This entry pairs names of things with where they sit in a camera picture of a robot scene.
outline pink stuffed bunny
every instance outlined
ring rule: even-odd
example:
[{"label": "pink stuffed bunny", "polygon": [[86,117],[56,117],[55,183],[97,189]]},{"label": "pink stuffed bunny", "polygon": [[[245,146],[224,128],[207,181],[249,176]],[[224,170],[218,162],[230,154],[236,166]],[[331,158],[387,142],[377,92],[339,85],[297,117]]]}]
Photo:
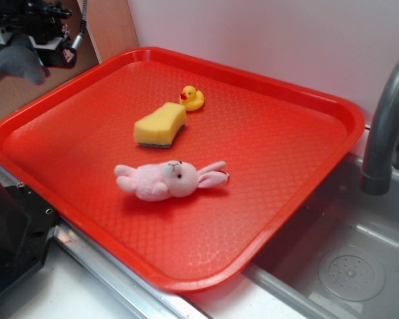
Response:
[{"label": "pink stuffed bunny", "polygon": [[167,161],[136,168],[115,167],[118,186],[128,193],[135,193],[144,201],[162,201],[170,197],[191,195],[197,188],[213,187],[225,183],[229,174],[221,170],[224,161],[197,169],[184,161]]}]

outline sponge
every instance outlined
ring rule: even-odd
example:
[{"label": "sponge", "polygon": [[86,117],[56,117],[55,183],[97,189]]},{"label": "sponge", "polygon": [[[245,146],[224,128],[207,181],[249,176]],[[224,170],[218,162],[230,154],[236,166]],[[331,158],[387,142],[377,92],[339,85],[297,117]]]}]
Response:
[{"label": "sponge", "polygon": [[134,140],[141,146],[169,148],[185,124],[185,107],[167,102],[134,124]]}]

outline sink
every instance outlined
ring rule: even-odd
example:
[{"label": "sink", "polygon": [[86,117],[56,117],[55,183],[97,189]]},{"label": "sink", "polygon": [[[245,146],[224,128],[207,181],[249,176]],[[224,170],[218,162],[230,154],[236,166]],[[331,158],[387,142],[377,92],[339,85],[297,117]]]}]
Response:
[{"label": "sink", "polygon": [[360,165],[349,154],[253,261],[310,318],[399,318],[399,172],[375,197]]}]

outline white wall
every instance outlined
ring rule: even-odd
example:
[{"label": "white wall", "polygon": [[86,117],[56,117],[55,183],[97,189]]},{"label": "white wall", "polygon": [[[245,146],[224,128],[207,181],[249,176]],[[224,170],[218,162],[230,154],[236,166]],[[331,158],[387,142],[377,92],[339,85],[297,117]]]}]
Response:
[{"label": "white wall", "polygon": [[399,0],[128,0],[141,47],[341,96],[368,123],[399,59]]}]

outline tray rim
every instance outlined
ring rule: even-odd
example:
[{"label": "tray rim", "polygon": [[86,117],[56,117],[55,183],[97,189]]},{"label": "tray rim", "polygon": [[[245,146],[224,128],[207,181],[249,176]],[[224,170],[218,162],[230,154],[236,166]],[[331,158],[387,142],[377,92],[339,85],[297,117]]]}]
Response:
[{"label": "tray rim", "polygon": [[[68,81],[67,83],[61,85],[60,87],[50,91],[44,96],[36,99],[35,101],[27,104],[20,110],[11,114],[10,116],[4,118],[0,121],[0,146],[7,136],[15,131],[17,128],[25,125],[31,120],[35,119],[37,116],[45,113],[47,110],[58,105],[60,102],[66,100],[72,96],[71,87],[75,84],[81,85],[83,90],[89,87],[92,83],[100,80],[104,75],[109,75],[114,71],[120,69],[121,67],[127,65],[129,62],[160,62],[166,65],[174,66],[180,68],[176,61],[183,60],[188,67],[186,68],[194,74],[204,75],[209,71],[214,71],[216,77],[212,77],[214,80],[219,80],[224,83],[235,85],[238,87],[246,88],[245,86],[240,86],[237,81],[240,78],[248,78],[249,86],[248,90],[253,92],[265,94],[267,96],[280,96],[282,100],[287,102],[292,102],[294,104],[299,104],[299,101],[313,100],[315,104],[320,101],[327,105],[331,104],[333,107],[328,108],[328,112],[322,112],[321,109],[318,110],[320,113],[328,114],[333,118],[336,118],[341,123],[343,123],[346,128],[347,137],[344,142],[337,148],[337,150],[327,158],[327,160],[320,167],[319,172],[315,172],[311,178],[307,180],[301,189],[294,194],[294,196],[289,200],[289,202],[283,206],[283,208],[274,216],[276,218],[278,215],[285,211],[291,211],[291,213],[286,217],[288,219],[298,208],[298,206],[303,202],[323,181],[323,179],[335,168],[335,166],[343,159],[343,157],[348,153],[349,149],[358,141],[362,136],[365,129],[365,121],[362,112],[359,108],[352,102],[345,100],[344,98],[339,98],[324,92],[319,92],[313,89],[305,88],[303,86],[298,86],[296,84],[291,84],[281,80],[276,80],[274,78],[268,78],[266,76],[261,76],[244,70],[239,70],[232,68],[230,66],[224,66],[215,62],[208,60],[202,60],[200,58],[188,56],[182,53],[176,53],[174,51],[169,51],[166,49],[156,48],[156,47],[146,47],[139,49],[132,49],[120,53],[113,58],[105,61],[98,66],[86,71],[85,73],[77,76],[76,78]],[[287,92],[294,92],[296,99],[288,98],[290,96]],[[317,107],[309,107],[312,110],[317,110]],[[350,125],[345,125],[342,121],[343,118],[350,118]],[[67,215],[66,210],[72,207],[71,203],[65,201],[64,199],[56,196],[54,193],[44,189],[42,183],[38,181],[35,176],[30,175],[24,169],[15,165],[9,158],[4,156],[0,152],[0,165],[4,169],[13,174],[16,178],[22,179],[27,185],[30,185],[35,191],[39,193],[42,197],[51,202],[52,205],[56,206],[56,203],[64,202],[64,209],[61,209],[61,213],[64,217]],[[126,266],[133,267],[132,270],[137,272],[140,276],[149,280],[152,284],[174,292],[188,292],[197,291],[215,286],[232,276],[239,273],[243,267],[254,257],[258,250],[269,240],[271,240],[272,235],[280,228],[281,225],[277,227],[274,225],[269,225],[269,223],[263,228],[263,230],[258,233],[254,239],[246,246],[244,250],[236,256],[236,258],[229,263],[229,265],[219,272],[210,275],[206,278],[198,278],[197,280],[179,280],[166,276],[161,270],[151,265],[148,261],[145,261],[136,251],[129,249],[116,243],[115,239],[111,237],[106,231],[102,230],[96,223],[88,220],[81,220],[78,217],[70,220],[70,223],[75,227],[79,228],[83,233],[88,235],[90,238],[95,240],[101,246],[106,249],[105,243],[112,242],[114,244],[112,248],[112,254],[119,260],[121,260]],[[130,253],[130,263],[127,262],[127,254]]]}]

